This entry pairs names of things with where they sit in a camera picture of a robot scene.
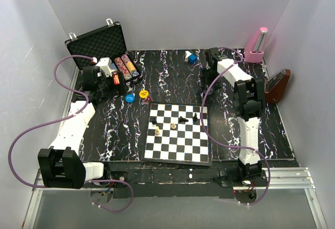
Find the red yellow card deck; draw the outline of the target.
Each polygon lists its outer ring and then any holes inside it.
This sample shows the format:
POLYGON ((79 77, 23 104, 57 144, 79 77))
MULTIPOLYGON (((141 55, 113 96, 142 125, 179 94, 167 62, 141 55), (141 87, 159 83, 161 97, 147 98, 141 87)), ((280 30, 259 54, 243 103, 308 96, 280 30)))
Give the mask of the red yellow card deck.
POLYGON ((114 81, 115 85, 119 85, 120 84, 120 80, 119 80, 118 74, 113 74, 113 81, 114 81))

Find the blue patterned card deck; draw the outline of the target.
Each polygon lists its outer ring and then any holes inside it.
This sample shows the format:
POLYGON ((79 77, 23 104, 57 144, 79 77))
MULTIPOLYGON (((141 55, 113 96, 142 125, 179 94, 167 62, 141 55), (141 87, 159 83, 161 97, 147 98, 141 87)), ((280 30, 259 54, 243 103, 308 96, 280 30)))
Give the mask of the blue patterned card deck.
POLYGON ((118 70, 117 66, 114 63, 110 63, 109 67, 111 70, 118 70))

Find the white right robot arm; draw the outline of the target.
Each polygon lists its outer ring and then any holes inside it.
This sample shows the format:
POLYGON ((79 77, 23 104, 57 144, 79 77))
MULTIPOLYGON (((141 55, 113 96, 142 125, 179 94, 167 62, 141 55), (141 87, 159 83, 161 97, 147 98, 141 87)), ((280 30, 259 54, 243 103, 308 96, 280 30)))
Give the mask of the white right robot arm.
POLYGON ((234 59, 219 52, 218 48, 205 50, 207 66, 200 71, 200 85, 205 91, 202 108, 209 93, 220 88, 221 78, 233 86, 233 109, 240 126, 240 154, 237 181, 248 186, 261 177, 259 154, 259 124, 265 108, 264 80, 244 72, 234 59))

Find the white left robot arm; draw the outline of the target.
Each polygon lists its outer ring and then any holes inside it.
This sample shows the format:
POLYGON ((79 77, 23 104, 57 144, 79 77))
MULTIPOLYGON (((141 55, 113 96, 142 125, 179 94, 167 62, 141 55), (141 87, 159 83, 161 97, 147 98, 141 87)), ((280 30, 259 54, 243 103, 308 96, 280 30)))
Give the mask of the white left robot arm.
POLYGON ((83 135, 99 103, 125 93, 126 85, 114 64, 87 66, 82 70, 81 93, 74 93, 68 119, 48 148, 38 153, 38 162, 46 187, 80 189, 89 181, 100 187, 111 182, 103 163, 82 162, 79 149, 83 135))

